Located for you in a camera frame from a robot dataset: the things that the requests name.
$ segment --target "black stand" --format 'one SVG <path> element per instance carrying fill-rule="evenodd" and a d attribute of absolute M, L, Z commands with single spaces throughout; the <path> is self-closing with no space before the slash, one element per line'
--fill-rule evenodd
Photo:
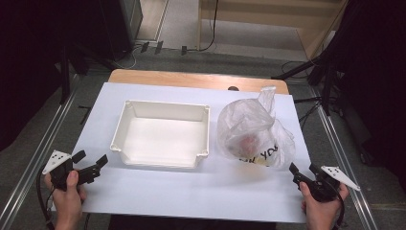
<path fill-rule="evenodd" d="M 362 0 L 349 0 L 340 28 L 336 32 L 333 39 L 330 41 L 326 49 L 316 58 L 282 74 L 276 76 L 275 80 L 286 80 L 312 66 L 314 66 L 310 75 L 308 76 L 308 83 L 310 85 L 317 85 L 320 80 L 325 77 L 325 85 L 322 92 L 322 107 L 325 113 L 329 116 L 328 100 L 332 81 L 334 76 L 337 75 L 337 68 L 339 62 L 342 60 L 344 50 L 347 48 L 346 37 L 350 34 L 352 29 L 351 22 L 358 15 L 361 9 Z"/>
<path fill-rule="evenodd" d="M 91 50 L 84 46 L 74 43 L 72 37 L 69 35 L 71 29 L 70 12 L 74 6 L 69 5 L 68 1 L 61 0 L 60 2 L 60 21 L 61 21 L 61 49 L 60 49 L 60 72 L 61 72 L 61 89 L 62 96 L 60 104 L 64 104 L 66 99 L 71 93 L 70 89 L 70 76 L 69 76 L 69 61 L 78 74 L 86 75 L 89 69 L 83 55 L 92 58 L 96 62 L 105 66 L 110 71 L 117 69 L 115 65 L 99 57 Z"/>

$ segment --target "black cable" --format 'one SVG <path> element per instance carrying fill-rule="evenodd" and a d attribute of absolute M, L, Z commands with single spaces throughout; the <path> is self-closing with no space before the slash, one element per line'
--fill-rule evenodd
<path fill-rule="evenodd" d="M 283 74 L 286 73 L 286 72 L 284 72 L 283 68 L 284 68 L 287 64 L 295 63 L 295 62 L 298 62 L 298 63 L 305 63 L 304 61 L 298 61 L 298 60 L 291 60 L 291 61 L 288 61 L 288 62 L 286 62 L 286 63 L 284 63 L 284 64 L 282 65 L 282 67 L 281 67 L 282 73 L 283 73 Z M 290 78 L 292 78 L 292 79 L 304 79 L 304 78 L 307 78 L 307 77 L 308 77 L 307 69 L 305 69 L 304 72 L 305 72 L 305 76 L 298 76 L 298 77 L 292 76 L 292 77 L 290 77 Z"/>
<path fill-rule="evenodd" d="M 187 50 L 187 51 L 203 52 L 203 51 L 208 50 L 213 45 L 214 39 L 215 39 L 215 21 L 217 19 L 217 10 L 218 10 L 218 0 L 215 1 L 214 20 L 213 20 L 213 38 L 212 38 L 212 42 L 210 42 L 210 45 L 202 50 L 192 49 L 192 50 Z"/>
<path fill-rule="evenodd" d="M 308 99 L 295 99 L 293 100 L 294 104 L 298 104 L 298 103 L 309 103 L 309 102 L 319 102 L 321 101 L 323 98 L 322 97 L 314 97 L 314 98 L 308 98 Z M 337 98 L 335 97 L 329 97 L 329 103 L 331 104 L 335 104 L 337 103 Z"/>
<path fill-rule="evenodd" d="M 50 230 L 55 230 L 54 224 L 51 221 L 51 217 L 48 215 L 48 209 L 46 207 L 46 204 L 44 204 L 44 200 L 42 199 L 42 193 L 41 193 L 41 175 L 42 171 L 45 169 L 45 165 L 41 166 L 39 169 L 37 175 L 36 175 L 36 194 L 38 196 L 38 201 L 39 205 L 42 211 L 42 214 L 44 215 L 45 218 L 45 224 Z"/>
<path fill-rule="evenodd" d="M 84 230 L 87 230 L 87 225 L 89 223 L 89 219 L 90 219 L 90 214 L 87 214 L 86 221 L 84 222 L 84 227 L 83 227 Z"/>
<path fill-rule="evenodd" d="M 344 214 L 345 214 L 345 206 L 344 206 L 344 199 L 341 197 L 340 193 L 326 180 L 323 180 L 323 183 L 326 183 L 335 193 L 337 194 L 338 199 L 340 200 L 341 203 L 341 210 L 340 210 L 340 216 L 338 219 L 335 221 L 334 227 L 331 230 L 338 230 L 343 223 L 344 219 Z"/>
<path fill-rule="evenodd" d="M 321 102 L 317 102 L 316 104 L 314 104 L 314 105 L 306 112 L 306 114 L 305 114 L 303 117 L 301 117 L 301 118 L 299 119 L 299 123 L 300 123 L 301 121 L 303 121 L 303 123 L 302 123 L 302 125 L 301 125 L 301 130 L 304 129 L 304 127 L 305 127 L 305 122 L 307 121 L 307 118 L 310 116 L 310 114 L 312 114 L 320 105 L 321 105 Z"/>

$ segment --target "cable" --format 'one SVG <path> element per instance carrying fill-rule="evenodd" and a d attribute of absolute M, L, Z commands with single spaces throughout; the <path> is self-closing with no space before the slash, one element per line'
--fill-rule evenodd
<path fill-rule="evenodd" d="M 84 222 L 84 227 L 83 227 L 84 230 L 87 230 L 87 225 L 89 223 L 89 219 L 90 219 L 90 214 L 87 214 L 86 221 Z"/>
<path fill-rule="evenodd" d="M 212 42 L 210 42 L 210 45 L 202 50 L 197 50 L 197 49 L 192 49 L 192 50 L 187 50 L 187 51 L 198 51 L 198 52 L 203 52 L 208 50 L 214 43 L 214 39 L 215 39 L 215 22 L 217 19 L 217 10 L 218 10 L 218 0 L 215 1 L 215 10 L 214 10 L 214 21 L 213 21 L 213 38 L 212 38 Z"/>
<path fill-rule="evenodd" d="M 312 114 L 314 111 L 316 111 L 316 109 L 317 109 L 320 105 L 322 105 L 321 102 L 317 102 L 316 104 L 314 104 L 314 105 L 306 112 L 306 114 L 305 114 L 303 117 L 301 117 L 301 118 L 299 119 L 299 123 L 300 123 L 301 121 L 303 121 L 303 123 L 302 123 L 302 125 L 301 125 L 301 130 L 304 129 L 304 127 L 305 127 L 305 122 L 307 121 L 307 118 L 310 116 L 310 114 Z"/>
<path fill-rule="evenodd" d="M 117 66 L 119 66 L 120 68 L 122 68 L 122 69 L 131 69 L 132 67 L 135 66 L 135 64 L 137 64 L 137 59 L 135 58 L 134 52 L 135 52 L 136 50 L 140 49 L 141 47 L 143 47 L 143 45 L 136 44 L 136 45 L 134 46 L 134 50 L 131 51 L 131 55 L 132 55 L 132 57 L 134 58 L 134 63 L 133 63 L 130 67 L 123 67 L 122 65 L 120 65 L 120 64 L 119 64 L 118 62 L 116 62 L 116 61 L 114 61 L 114 63 L 115 63 Z"/>
<path fill-rule="evenodd" d="M 343 222 L 345 209 L 346 209 L 345 205 L 344 205 L 344 199 L 341 197 L 340 193 L 330 183 L 328 183 L 326 180 L 323 180 L 323 183 L 326 183 L 333 191 L 335 191 L 335 194 L 337 194 L 337 197 L 341 203 L 340 216 L 335 221 L 334 227 L 331 229 L 331 230 L 338 230 Z"/>
<path fill-rule="evenodd" d="M 51 221 L 51 217 L 48 215 L 48 209 L 47 209 L 47 205 L 44 204 L 44 200 L 42 199 L 42 193 L 41 193 L 41 173 L 42 171 L 45 169 L 45 165 L 41 166 L 41 168 L 39 169 L 37 175 L 36 175 L 36 194 L 38 196 L 38 201 L 39 201 L 39 205 L 41 207 L 41 211 L 42 214 L 44 215 L 45 218 L 45 223 L 46 226 L 48 227 L 48 229 L 50 230 L 55 230 L 55 227 Z M 52 193 L 54 192 L 54 190 L 50 193 L 50 195 L 47 198 L 47 202 L 48 199 L 51 197 Z"/>
<path fill-rule="evenodd" d="M 305 63 L 305 62 L 304 62 L 304 61 L 298 61 L 298 60 L 291 60 L 291 61 L 288 61 L 288 62 L 284 63 L 284 64 L 282 65 L 282 67 L 281 67 L 283 74 L 286 73 L 286 72 L 284 72 L 283 68 L 284 68 L 287 64 L 290 64 L 290 63 Z M 305 76 L 298 76 L 298 77 L 292 76 L 291 78 L 292 78 L 292 79 L 304 79 L 304 78 L 307 78 L 307 77 L 308 77 L 307 69 L 305 69 L 304 72 L 305 72 Z"/>

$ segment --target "tripod leg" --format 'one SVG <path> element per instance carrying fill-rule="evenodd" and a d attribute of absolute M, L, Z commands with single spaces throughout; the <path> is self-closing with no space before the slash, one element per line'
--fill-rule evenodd
<path fill-rule="evenodd" d="M 328 104 L 329 104 L 329 96 L 330 96 L 330 91 L 331 91 L 331 86 L 332 86 L 332 80 L 335 78 L 337 75 L 337 67 L 335 64 L 330 64 L 327 68 L 327 74 L 326 74 L 326 80 L 325 80 L 325 86 L 323 88 L 322 92 L 322 107 L 323 110 L 325 111 L 326 115 L 329 114 L 328 110 Z"/>
<path fill-rule="evenodd" d="M 69 94 L 71 93 L 69 85 L 69 61 L 68 61 L 68 51 L 66 45 L 62 46 L 60 51 L 60 74 L 62 75 L 62 97 L 60 99 L 60 104 L 64 104 Z"/>

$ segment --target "white plastic tray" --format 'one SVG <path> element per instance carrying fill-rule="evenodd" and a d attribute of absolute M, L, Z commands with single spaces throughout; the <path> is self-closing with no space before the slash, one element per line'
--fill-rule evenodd
<path fill-rule="evenodd" d="M 110 149 L 126 165 L 195 168 L 209 155 L 210 107 L 126 101 Z"/>

